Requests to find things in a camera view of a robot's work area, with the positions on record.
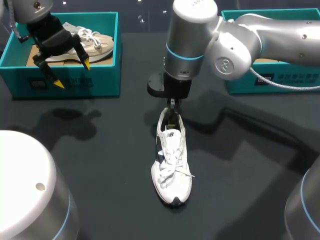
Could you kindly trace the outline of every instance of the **white sneaker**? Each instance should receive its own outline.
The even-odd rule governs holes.
[[[81,45],[89,55],[89,62],[96,63],[104,59],[109,59],[113,55],[114,39],[111,36],[102,35],[97,31],[92,32],[82,26],[73,26],[68,22],[63,24],[64,29],[72,35],[78,34],[81,39]],[[46,59],[47,62],[81,62],[74,48],[65,54],[52,56]]]
[[[191,192],[192,175],[187,163],[186,130],[181,116],[168,129],[168,108],[159,118],[156,130],[156,159],[151,168],[154,187],[160,198],[167,204],[179,206]]]

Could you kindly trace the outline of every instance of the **shoe sole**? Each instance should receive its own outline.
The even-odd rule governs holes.
[[[170,207],[180,207],[180,206],[184,205],[184,204],[188,201],[188,199],[189,199],[190,192],[189,192],[189,194],[188,194],[188,196],[187,196],[187,198],[186,198],[186,200],[185,200],[184,202],[180,201],[180,199],[179,199],[178,197],[175,197],[171,203],[167,202],[166,200],[163,199],[163,197],[162,197],[161,194],[159,193],[158,188],[157,188],[157,186],[156,186],[156,184],[155,184],[156,179],[155,179],[155,177],[154,177],[154,170],[155,170],[154,168],[155,168],[155,165],[153,164],[152,167],[151,167],[152,183],[153,183],[153,186],[154,186],[154,188],[155,188],[155,190],[156,190],[156,193],[158,194],[158,196],[160,197],[160,199],[162,200],[162,202],[163,202],[165,205],[168,205],[168,206],[170,206]]]
[[[110,52],[106,52],[104,54],[101,54],[99,56],[90,56],[89,62],[91,64],[101,62],[103,60],[109,59],[113,56],[114,50],[111,50]],[[47,58],[45,60],[47,63],[60,63],[60,62],[76,62],[81,64],[80,58],[77,55],[71,55],[71,54],[62,54],[60,56],[54,56],[54,58]]]

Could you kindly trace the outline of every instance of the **cable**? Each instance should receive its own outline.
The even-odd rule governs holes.
[[[261,76],[259,73],[257,73],[252,67],[250,67],[250,71],[257,76],[258,79],[266,82],[267,84],[273,85],[275,87],[278,88],[282,88],[282,89],[290,89],[290,90],[299,90],[299,91],[311,91],[311,90],[316,90],[316,89],[320,89],[320,86],[310,86],[310,87],[297,87],[297,86],[287,86],[287,85],[282,85],[279,83],[275,83],[273,81],[270,81],[268,79],[266,79],[265,77]]]
[[[7,0],[8,3],[8,9],[9,9],[9,16],[10,16],[10,24],[11,24],[11,28],[15,34],[15,36],[18,39],[21,39],[21,35],[16,27],[16,21],[15,21],[15,10],[14,10],[14,5],[12,3],[12,0]]]

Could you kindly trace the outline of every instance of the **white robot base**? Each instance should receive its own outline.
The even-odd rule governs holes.
[[[75,240],[75,201],[51,154],[36,139],[0,131],[0,239]]]

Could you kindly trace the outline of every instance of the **shoelace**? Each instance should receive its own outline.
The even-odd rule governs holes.
[[[93,46],[95,49],[99,49],[101,47],[101,41],[95,37],[95,34],[100,34],[100,32],[92,32],[92,30],[84,28],[82,26],[78,26],[78,28],[80,28],[80,30],[78,31],[78,35],[82,40],[86,40],[87,42],[93,41]]]
[[[172,152],[166,153],[166,159],[160,164],[160,179],[159,182],[165,182],[170,176],[172,176],[175,172],[179,172],[185,174],[189,177],[195,177],[191,175],[189,172],[186,172],[184,169],[180,169],[183,167],[182,161],[182,152],[179,150],[173,150]]]

